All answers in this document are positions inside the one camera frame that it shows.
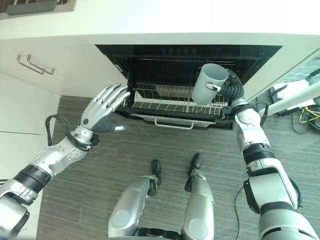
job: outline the gray mug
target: gray mug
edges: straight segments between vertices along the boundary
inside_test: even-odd
[[[203,65],[192,91],[193,101],[199,105],[210,104],[217,92],[208,89],[206,83],[222,87],[228,76],[227,70],[218,64],[207,63]]]

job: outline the robotic arm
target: robotic arm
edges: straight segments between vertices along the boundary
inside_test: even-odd
[[[260,126],[260,115],[249,107],[238,76],[228,69],[230,85],[206,87],[232,100],[224,116],[233,129],[246,163],[248,179],[243,183],[247,203],[260,215],[260,240],[318,240],[308,220],[296,212],[298,196],[284,167],[272,151]]]
[[[57,174],[70,164],[82,159],[98,144],[96,133],[124,130],[110,124],[108,119],[116,108],[130,95],[127,86],[110,85],[92,99],[81,117],[81,125],[73,132],[67,130],[66,138],[45,148],[13,179],[0,187],[0,237],[14,237],[25,225],[31,205],[38,193]]]

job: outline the floor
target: floor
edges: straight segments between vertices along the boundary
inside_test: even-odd
[[[58,113],[75,128],[88,98],[64,96]],[[215,199],[215,240],[236,237],[234,198],[247,178],[235,133],[229,129],[179,130],[113,114],[111,122],[129,129],[100,135],[100,144],[70,165],[44,189],[37,239],[94,240],[108,236],[108,220],[122,191],[134,179],[150,173],[150,162],[162,163],[162,185],[147,199],[140,225],[180,231],[189,194],[184,191],[195,153],[205,156],[202,170]],[[320,234],[319,134],[293,132],[290,117],[269,117],[263,126],[276,156],[302,192],[299,209]],[[296,126],[304,131],[303,126]],[[56,123],[53,142],[64,137]],[[242,191],[237,200],[239,240],[258,239],[258,219]]]

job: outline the metal handle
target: metal handle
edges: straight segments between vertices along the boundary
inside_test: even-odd
[[[38,71],[37,69],[34,69],[33,67],[30,67],[30,66],[24,64],[23,62],[20,61],[20,58],[21,58],[21,55],[19,54],[18,57],[16,58],[16,60],[18,61],[18,63],[20,65],[22,65],[22,66],[24,66],[24,67],[26,67],[26,68],[38,73],[38,74],[45,74],[45,71],[43,71],[43,70],[42,71]]]
[[[171,128],[171,129],[184,129],[184,130],[190,130],[194,127],[194,122],[191,122],[191,126],[189,127],[184,127],[184,126],[173,126],[173,125],[164,125],[164,124],[159,124],[157,122],[157,119],[154,119],[154,125],[158,127],[165,127],[165,128]]]
[[[54,68],[52,68],[51,71],[47,71],[44,67],[40,67],[40,66],[34,64],[33,62],[31,62],[31,55],[30,54],[28,55],[26,60],[31,66],[34,66],[35,68],[40,69],[41,71],[43,71],[43,72],[45,72],[47,74],[53,75],[55,73],[55,69]]]

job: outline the white cabinet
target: white cabinet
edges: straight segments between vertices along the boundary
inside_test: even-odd
[[[51,93],[0,72],[0,131],[43,133]]]
[[[0,179],[11,179],[47,146],[44,122],[56,114],[59,96],[0,72]],[[36,239],[42,192],[28,206],[29,220],[19,233]]]
[[[32,61],[46,68],[55,68],[54,74],[39,74],[17,62]],[[93,97],[107,85],[127,84],[127,80],[94,44],[30,45],[0,47],[0,71],[35,84],[59,96]]]

